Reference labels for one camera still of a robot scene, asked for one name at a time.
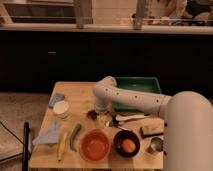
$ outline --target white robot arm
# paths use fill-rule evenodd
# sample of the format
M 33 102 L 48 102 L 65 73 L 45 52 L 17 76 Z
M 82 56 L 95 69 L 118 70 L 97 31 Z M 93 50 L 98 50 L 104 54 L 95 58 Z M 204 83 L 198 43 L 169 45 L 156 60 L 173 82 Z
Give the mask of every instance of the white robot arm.
M 202 95 L 119 89 L 113 77 L 97 82 L 93 93 L 97 113 L 110 110 L 116 101 L 164 119 L 164 171 L 213 171 L 213 108 Z

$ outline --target green cucumber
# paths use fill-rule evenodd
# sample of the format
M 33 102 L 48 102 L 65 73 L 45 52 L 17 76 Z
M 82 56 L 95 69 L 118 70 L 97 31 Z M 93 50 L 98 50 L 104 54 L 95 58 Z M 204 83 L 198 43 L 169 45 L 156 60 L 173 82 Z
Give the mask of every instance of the green cucumber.
M 77 134 L 79 133 L 79 131 L 81 130 L 81 124 L 77 123 L 72 131 L 71 137 L 70 137 L 70 149 L 73 151 L 77 151 L 74 145 L 75 142 L 75 138 L 77 136 Z

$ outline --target cup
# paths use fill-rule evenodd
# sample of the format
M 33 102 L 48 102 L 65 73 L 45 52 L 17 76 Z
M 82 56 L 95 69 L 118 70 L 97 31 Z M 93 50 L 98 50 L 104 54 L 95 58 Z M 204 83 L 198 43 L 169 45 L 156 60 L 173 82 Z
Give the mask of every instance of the cup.
M 69 115 L 68 109 L 69 103 L 65 100 L 59 101 L 53 106 L 53 111 L 56 116 L 62 119 L 66 118 Z
M 97 123 L 98 129 L 104 129 L 106 127 L 106 122 L 108 121 L 107 114 L 98 114 L 97 115 Z
M 157 154 L 163 151 L 163 140 L 159 137 L 151 139 L 147 152 L 150 154 Z

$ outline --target spoon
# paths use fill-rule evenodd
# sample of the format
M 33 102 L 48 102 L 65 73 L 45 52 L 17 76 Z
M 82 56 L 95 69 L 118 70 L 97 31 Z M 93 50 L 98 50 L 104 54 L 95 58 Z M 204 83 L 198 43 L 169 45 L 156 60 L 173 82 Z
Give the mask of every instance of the spoon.
M 117 121 L 129 121 L 129 120 L 137 120 L 137 119 L 144 119 L 151 117 L 149 114 L 136 114 L 136 115 L 130 115 L 130 116 L 122 116 L 122 115 L 116 115 L 115 119 Z
M 125 128 L 125 127 L 122 127 L 120 124 L 119 124 L 119 122 L 115 122 L 115 121 L 113 121 L 113 119 L 111 120 L 111 121 L 107 121 L 106 123 L 105 123 L 105 125 L 107 126 L 107 127 L 116 127 L 116 128 L 119 128 L 119 129 L 121 129 L 121 130 L 126 130 L 126 131 L 132 131 L 131 129 L 128 129 L 128 128 Z

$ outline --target paper cup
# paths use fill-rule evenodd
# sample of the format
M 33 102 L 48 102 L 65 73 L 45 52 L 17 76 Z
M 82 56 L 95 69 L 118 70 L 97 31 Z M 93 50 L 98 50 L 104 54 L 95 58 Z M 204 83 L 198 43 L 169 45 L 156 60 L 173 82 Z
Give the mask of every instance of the paper cup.
M 69 103 L 67 101 L 59 101 L 53 106 L 53 111 L 59 118 L 66 118 L 68 116 Z

